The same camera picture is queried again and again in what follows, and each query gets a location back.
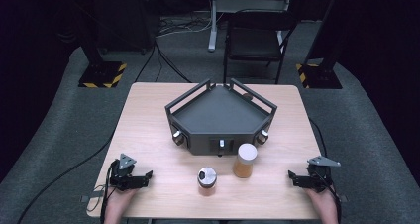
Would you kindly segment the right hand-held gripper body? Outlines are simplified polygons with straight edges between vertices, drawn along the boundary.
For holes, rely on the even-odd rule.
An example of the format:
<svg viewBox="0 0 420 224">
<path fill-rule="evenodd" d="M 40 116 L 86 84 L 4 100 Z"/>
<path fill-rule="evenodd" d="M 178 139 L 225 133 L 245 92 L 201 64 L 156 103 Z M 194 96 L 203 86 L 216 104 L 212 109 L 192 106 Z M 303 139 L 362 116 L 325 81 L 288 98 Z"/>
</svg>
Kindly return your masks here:
<svg viewBox="0 0 420 224">
<path fill-rule="evenodd" d="M 309 174 L 306 188 L 321 192 L 332 185 L 331 168 L 338 168 L 340 162 L 333 161 L 329 158 L 318 156 L 308 160 L 307 171 Z"/>
</svg>

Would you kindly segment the black folding chair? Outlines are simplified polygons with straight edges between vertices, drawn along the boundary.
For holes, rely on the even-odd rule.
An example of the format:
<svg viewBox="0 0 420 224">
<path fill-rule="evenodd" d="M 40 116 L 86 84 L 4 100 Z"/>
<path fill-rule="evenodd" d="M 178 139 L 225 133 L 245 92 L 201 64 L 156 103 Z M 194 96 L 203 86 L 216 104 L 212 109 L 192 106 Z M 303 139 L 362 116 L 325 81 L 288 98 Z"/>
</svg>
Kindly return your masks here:
<svg viewBox="0 0 420 224">
<path fill-rule="evenodd" d="M 228 60 L 278 63 L 278 84 L 289 37 L 298 20 L 287 10 L 245 9 L 228 20 L 223 58 L 223 82 L 228 78 Z"/>
</svg>

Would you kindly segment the black corner rack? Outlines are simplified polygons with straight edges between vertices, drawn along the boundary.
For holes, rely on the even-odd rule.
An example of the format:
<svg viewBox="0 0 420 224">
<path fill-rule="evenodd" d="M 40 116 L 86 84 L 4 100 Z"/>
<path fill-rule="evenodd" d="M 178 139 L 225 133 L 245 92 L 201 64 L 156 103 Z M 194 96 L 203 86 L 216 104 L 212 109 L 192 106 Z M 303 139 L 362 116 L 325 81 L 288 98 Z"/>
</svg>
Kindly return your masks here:
<svg viewBox="0 0 420 224">
<path fill-rule="evenodd" d="M 165 106 L 177 145 L 195 156 L 219 157 L 235 155 L 241 144 L 264 144 L 276 110 L 275 104 L 236 79 L 223 85 L 205 80 Z"/>
</svg>

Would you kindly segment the person's right hand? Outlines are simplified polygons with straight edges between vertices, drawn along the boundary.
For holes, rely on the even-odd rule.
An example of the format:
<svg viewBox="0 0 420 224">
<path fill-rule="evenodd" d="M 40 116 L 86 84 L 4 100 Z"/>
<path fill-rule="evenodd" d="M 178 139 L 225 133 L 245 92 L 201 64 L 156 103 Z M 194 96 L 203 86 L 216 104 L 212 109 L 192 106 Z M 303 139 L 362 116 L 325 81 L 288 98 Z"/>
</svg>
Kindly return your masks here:
<svg viewBox="0 0 420 224">
<path fill-rule="evenodd" d="M 304 191 L 309 196 L 319 216 L 332 216 L 337 213 L 334 196 L 329 190 L 316 192 L 313 189 L 305 188 Z"/>
</svg>

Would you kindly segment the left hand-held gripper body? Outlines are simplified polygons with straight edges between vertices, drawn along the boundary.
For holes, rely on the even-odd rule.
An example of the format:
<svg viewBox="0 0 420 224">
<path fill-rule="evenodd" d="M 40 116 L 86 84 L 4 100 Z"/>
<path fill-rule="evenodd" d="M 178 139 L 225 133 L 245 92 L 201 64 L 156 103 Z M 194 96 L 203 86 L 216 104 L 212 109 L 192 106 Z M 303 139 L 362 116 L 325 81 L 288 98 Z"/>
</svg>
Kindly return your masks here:
<svg viewBox="0 0 420 224">
<path fill-rule="evenodd" d="M 121 154 L 120 158 L 111 164 L 109 183 L 122 191 L 129 189 L 129 182 L 133 179 L 138 179 L 138 176 L 132 176 L 136 162 L 131 157 Z"/>
</svg>

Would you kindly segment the white metal stand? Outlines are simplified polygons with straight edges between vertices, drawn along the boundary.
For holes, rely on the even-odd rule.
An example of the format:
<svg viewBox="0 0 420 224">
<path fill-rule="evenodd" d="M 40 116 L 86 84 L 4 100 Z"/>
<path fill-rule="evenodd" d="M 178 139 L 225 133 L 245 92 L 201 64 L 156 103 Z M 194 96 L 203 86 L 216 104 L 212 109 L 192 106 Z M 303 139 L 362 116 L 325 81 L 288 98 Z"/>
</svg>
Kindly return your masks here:
<svg viewBox="0 0 420 224">
<path fill-rule="evenodd" d="M 290 0 L 210 0 L 210 35 L 208 51 L 216 50 L 217 14 L 235 13 L 244 9 L 287 10 Z"/>
</svg>

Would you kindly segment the silver-lidded red spice jar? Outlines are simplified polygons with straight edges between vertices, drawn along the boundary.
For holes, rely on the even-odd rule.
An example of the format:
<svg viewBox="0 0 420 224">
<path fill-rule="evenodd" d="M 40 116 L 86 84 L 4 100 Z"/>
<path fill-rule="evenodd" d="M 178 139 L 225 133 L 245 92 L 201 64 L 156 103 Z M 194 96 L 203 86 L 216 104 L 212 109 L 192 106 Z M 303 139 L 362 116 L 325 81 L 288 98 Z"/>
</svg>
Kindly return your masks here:
<svg viewBox="0 0 420 224">
<path fill-rule="evenodd" d="M 216 191 L 217 173 L 210 167 L 202 168 L 197 175 L 198 192 L 203 196 L 211 196 Z"/>
</svg>

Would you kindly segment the person's left hand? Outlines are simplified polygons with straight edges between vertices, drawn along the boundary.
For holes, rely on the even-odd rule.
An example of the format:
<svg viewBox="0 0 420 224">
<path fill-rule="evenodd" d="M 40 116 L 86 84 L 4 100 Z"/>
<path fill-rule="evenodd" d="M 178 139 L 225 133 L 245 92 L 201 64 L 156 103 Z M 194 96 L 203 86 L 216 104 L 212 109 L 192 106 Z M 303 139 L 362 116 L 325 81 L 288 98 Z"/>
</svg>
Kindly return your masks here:
<svg viewBox="0 0 420 224">
<path fill-rule="evenodd" d="M 106 213 L 114 216 L 122 216 L 137 192 L 136 189 L 127 189 L 124 191 L 119 189 L 112 190 L 108 197 Z"/>
</svg>

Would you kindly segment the black stand with striped base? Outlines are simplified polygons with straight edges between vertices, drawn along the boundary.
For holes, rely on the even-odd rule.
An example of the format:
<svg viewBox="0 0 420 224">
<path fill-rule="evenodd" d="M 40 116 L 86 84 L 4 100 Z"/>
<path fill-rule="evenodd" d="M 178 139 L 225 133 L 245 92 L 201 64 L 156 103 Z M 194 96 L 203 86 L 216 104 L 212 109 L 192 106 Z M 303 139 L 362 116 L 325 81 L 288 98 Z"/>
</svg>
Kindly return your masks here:
<svg viewBox="0 0 420 224">
<path fill-rule="evenodd" d="M 304 63 L 296 66 L 299 78 L 304 88 L 316 89 L 341 89 L 342 85 L 334 72 L 334 65 L 340 53 L 338 38 L 333 37 L 327 43 L 327 23 L 330 21 L 329 15 L 333 10 L 336 0 L 331 0 L 324 16 L 323 22 L 318 30 L 314 42 L 305 58 Z M 319 64 L 310 64 L 311 59 L 316 58 L 316 53 L 324 53 L 324 57 Z"/>
<path fill-rule="evenodd" d="M 88 59 L 88 66 L 81 75 L 78 85 L 87 88 L 116 87 L 127 65 L 121 61 L 106 61 L 101 57 L 93 37 L 82 18 L 84 9 L 77 3 L 74 3 L 74 7 L 80 15 L 80 44 Z"/>
</svg>

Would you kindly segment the white-lidded orange spice jar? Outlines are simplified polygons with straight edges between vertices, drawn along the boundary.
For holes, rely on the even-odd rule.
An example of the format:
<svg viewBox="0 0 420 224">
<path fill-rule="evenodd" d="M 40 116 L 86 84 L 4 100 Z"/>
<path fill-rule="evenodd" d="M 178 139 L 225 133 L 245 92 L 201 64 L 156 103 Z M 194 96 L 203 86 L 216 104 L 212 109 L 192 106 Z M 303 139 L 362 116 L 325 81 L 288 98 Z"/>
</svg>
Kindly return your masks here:
<svg viewBox="0 0 420 224">
<path fill-rule="evenodd" d="M 241 144 L 238 148 L 233 172 L 239 178 L 248 178 L 252 175 L 253 164 L 258 155 L 257 148 L 252 144 Z"/>
</svg>

